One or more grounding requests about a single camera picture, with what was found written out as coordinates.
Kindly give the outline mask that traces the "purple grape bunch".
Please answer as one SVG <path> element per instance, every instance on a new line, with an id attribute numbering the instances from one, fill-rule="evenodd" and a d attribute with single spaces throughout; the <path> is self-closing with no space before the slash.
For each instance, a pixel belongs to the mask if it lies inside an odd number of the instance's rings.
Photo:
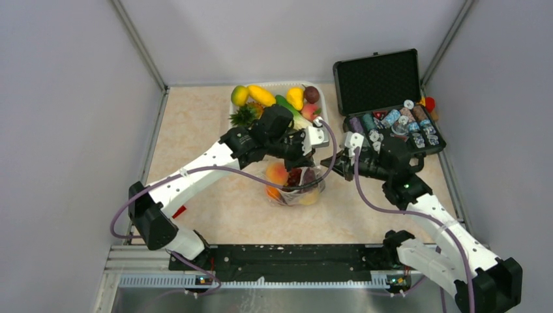
<path id="1" fill-rule="evenodd" d="M 310 192 L 318 186 L 317 183 L 313 183 L 318 178 L 318 174 L 315 168 L 294 168 L 288 174 L 288 182 L 283 189 L 284 192 L 298 192 L 306 193 Z M 306 188 L 293 190 L 292 187 L 310 185 Z"/>

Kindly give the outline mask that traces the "peach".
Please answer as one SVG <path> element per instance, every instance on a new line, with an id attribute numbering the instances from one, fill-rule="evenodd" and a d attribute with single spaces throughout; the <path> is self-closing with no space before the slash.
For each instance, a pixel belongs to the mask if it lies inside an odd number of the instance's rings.
<path id="1" fill-rule="evenodd" d="M 273 184 L 285 186 L 288 182 L 288 171 L 283 162 L 272 162 L 265 169 L 265 177 Z"/>

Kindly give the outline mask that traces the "clear zip top bag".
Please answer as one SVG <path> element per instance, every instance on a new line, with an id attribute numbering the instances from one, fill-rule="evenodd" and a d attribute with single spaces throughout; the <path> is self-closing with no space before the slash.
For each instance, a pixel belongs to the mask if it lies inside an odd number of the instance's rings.
<path id="1" fill-rule="evenodd" d="M 313 205 L 325 191 L 325 181 L 302 189 L 295 189 L 295 187 L 313 183 L 321 175 L 321 170 L 317 167 L 293 168 L 288 171 L 283 162 L 270 162 L 262 178 L 283 188 L 265 185 L 265 195 L 278 205 L 289 207 Z"/>

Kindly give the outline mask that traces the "yellow wrinkled fruit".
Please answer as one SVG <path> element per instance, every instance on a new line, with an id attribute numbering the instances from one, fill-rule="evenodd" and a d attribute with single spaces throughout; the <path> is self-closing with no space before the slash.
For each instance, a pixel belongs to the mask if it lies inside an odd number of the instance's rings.
<path id="1" fill-rule="evenodd" d="M 320 198 L 320 192 L 318 190 L 312 190 L 309 193 L 304 193 L 302 197 L 298 200 L 299 205 L 313 205 Z"/>

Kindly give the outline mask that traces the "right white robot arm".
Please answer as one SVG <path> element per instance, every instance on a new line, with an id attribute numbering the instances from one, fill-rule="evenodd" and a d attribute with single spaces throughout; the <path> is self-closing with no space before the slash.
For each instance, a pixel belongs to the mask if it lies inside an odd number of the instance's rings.
<path id="1" fill-rule="evenodd" d="M 408 215 L 437 245 L 428 248 L 408 231 L 389 231 L 383 241 L 386 266 L 411 267 L 448 293 L 461 312 L 506 312 L 521 302 L 521 265 L 502 259 L 474 238 L 440 203 L 418 176 L 408 144 L 386 137 L 379 151 L 362 145 L 358 133 L 347 132 L 342 151 L 321 161 L 347 181 L 354 181 L 361 199 L 373 210 Z"/>

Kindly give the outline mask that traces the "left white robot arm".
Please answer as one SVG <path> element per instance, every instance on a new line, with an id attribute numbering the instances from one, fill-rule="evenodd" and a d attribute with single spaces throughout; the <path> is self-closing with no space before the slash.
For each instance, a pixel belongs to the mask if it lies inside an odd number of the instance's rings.
<path id="1" fill-rule="evenodd" d="M 128 216 L 149 250 L 171 250 L 193 269 L 208 264 L 209 252 L 201 235 L 173 222 L 178 209 L 197 193 L 229 173 L 242 174 L 269 155 L 293 167 L 307 166 L 316 147 L 328 137 L 321 117 L 293 131 L 293 114 L 283 106 L 264 110 L 249 127 L 230 128 L 206 152 L 173 174 L 145 186 L 128 189 Z"/>

